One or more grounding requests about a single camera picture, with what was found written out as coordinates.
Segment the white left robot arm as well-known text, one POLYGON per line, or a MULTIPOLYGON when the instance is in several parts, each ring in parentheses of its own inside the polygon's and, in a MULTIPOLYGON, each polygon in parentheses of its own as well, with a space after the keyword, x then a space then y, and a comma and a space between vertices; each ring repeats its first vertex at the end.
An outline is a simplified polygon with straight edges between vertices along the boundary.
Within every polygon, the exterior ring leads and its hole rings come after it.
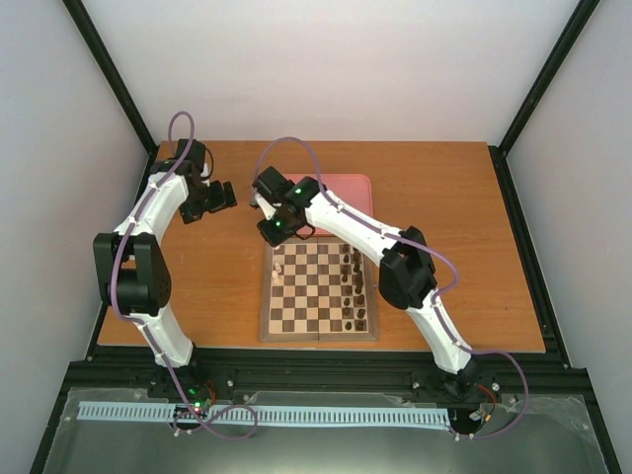
POLYGON ((172 279, 160 244, 176 214, 190 224, 237 205, 232 185, 211 178, 213 168, 206 145, 180 139, 171 158, 151 167, 146 189, 125 221, 93 241, 103 302, 137 328, 157 364, 175 368, 170 383, 188 398, 203 390, 205 373, 190 363, 194 343, 171 308, 172 279))

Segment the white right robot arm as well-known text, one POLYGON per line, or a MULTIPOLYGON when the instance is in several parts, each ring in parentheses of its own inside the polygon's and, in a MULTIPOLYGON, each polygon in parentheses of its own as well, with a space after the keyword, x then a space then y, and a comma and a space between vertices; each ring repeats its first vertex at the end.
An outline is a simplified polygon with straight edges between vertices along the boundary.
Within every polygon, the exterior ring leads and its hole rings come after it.
POLYGON ((479 374, 473 349, 460 336, 445 309, 433 258, 423 233, 389 226, 352 207, 319 180, 298 183, 269 167, 252 184, 252 207, 264 218, 257 227, 278 247, 304 227, 323 229, 358 249, 379 269, 378 290, 391 306, 408 314, 429 345, 434 363, 455 381, 472 383, 479 374))

